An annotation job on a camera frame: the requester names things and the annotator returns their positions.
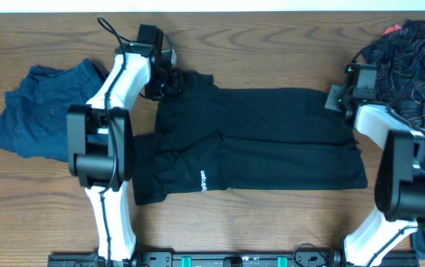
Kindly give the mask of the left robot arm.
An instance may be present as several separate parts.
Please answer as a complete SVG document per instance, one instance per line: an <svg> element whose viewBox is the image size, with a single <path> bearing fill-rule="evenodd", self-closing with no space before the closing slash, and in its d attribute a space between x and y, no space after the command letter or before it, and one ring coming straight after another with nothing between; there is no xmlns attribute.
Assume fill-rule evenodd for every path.
<svg viewBox="0 0 425 267"><path fill-rule="evenodd" d="M167 37L152 24L141 24L136 40L120 36L99 17L119 43L114 66L99 91L67 112L70 173L78 177L93 207L99 236L90 255L52 255L49 266L140 266L128 207L134 174L134 136L130 112L138 96L159 101L182 91L174 49L163 50Z"/></svg>

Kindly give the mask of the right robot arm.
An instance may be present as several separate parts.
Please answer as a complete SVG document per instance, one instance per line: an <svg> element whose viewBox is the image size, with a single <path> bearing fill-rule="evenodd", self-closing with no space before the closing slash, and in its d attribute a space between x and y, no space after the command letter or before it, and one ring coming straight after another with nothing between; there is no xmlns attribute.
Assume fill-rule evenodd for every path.
<svg viewBox="0 0 425 267"><path fill-rule="evenodd" d="M425 228L425 129L411 125L378 101L375 65L350 62L344 85L329 91L326 108L342 113L356 131L383 150L375 183L375 207L327 266L418 266L414 252L395 246Z"/></svg>

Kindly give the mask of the black t-shirt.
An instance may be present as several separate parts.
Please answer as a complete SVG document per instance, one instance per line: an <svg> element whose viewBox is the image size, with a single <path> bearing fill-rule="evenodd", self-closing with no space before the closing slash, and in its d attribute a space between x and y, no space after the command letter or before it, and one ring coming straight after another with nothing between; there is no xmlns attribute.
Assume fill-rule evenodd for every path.
<svg viewBox="0 0 425 267"><path fill-rule="evenodd" d="M352 130L305 88L221 89L188 71L134 139L137 205L197 191L342 190L367 186Z"/></svg>

